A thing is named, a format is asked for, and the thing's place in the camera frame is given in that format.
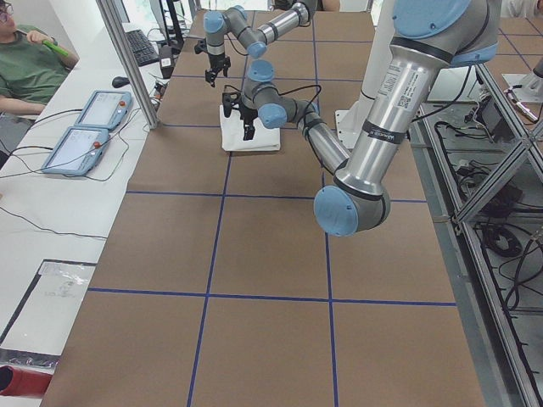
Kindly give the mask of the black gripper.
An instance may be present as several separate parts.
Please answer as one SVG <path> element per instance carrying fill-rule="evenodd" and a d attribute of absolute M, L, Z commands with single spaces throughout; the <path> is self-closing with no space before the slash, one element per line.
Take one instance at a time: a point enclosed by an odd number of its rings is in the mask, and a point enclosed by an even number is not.
<path fill-rule="evenodd" d="M 255 136 L 254 120 L 258 117 L 256 109 L 249 107 L 244 101 L 244 94 L 241 91 L 222 93 L 222 107 L 225 118 L 230 118 L 232 111 L 236 110 L 244 122 L 244 141 L 252 141 Z"/>
<path fill-rule="evenodd" d="M 210 67 L 205 71 L 205 81 L 212 87 L 216 86 L 216 77 L 222 73 L 224 77 L 228 77 L 228 71 L 231 68 L 231 60 L 225 54 L 224 47 L 221 48 L 221 53 L 216 53 L 215 48 L 207 45 L 205 38 L 199 39 L 194 46 L 196 54 L 205 53 L 208 55 Z"/>

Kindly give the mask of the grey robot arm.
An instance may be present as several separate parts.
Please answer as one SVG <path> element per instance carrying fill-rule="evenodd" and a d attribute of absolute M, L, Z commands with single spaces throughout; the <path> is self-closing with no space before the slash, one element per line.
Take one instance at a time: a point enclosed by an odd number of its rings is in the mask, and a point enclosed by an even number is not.
<path fill-rule="evenodd" d="M 247 12 L 239 5 L 225 11 L 206 12 L 203 18 L 204 38 L 194 47 L 196 54 L 205 53 L 210 61 L 204 74 L 205 81 L 214 86 L 216 77 L 227 75 L 231 67 L 224 44 L 227 35 L 234 35 L 247 55 L 259 59 L 278 38 L 299 26 L 310 24 L 316 10 L 316 1 L 294 1 L 288 10 L 256 28 L 249 24 Z"/>
<path fill-rule="evenodd" d="M 234 7 L 208 18 L 204 28 L 208 39 L 236 35 L 253 59 L 243 89 L 224 94 L 223 114 L 240 113 L 245 139 L 254 135 L 255 120 L 267 129 L 295 124 L 333 175 L 333 184 L 315 196 L 316 220 L 326 233 L 346 237 L 381 225 L 389 215 L 383 178 L 439 72 L 495 56 L 501 3 L 397 1 L 384 10 L 382 19 L 394 28 L 391 58 L 352 149 L 342 145 L 311 102 L 277 90 L 272 65 L 262 57 L 270 42 L 314 13 L 312 1 L 298 1 L 279 19 L 253 30 L 244 10 Z"/>

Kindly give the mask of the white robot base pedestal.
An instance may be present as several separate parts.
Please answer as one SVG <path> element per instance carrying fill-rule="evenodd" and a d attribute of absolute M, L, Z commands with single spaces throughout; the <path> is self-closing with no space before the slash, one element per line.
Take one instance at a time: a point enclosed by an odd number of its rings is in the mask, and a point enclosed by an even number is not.
<path fill-rule="evenodd" d="M 335 111 L 339 140 L 348 149 L 355 146 L 392 60 L 389 44 L 395 33 L 392 19 L 394 4 L 393 0 L 384 0 L 382 3 L 358 100 L 349 109 Z"/>

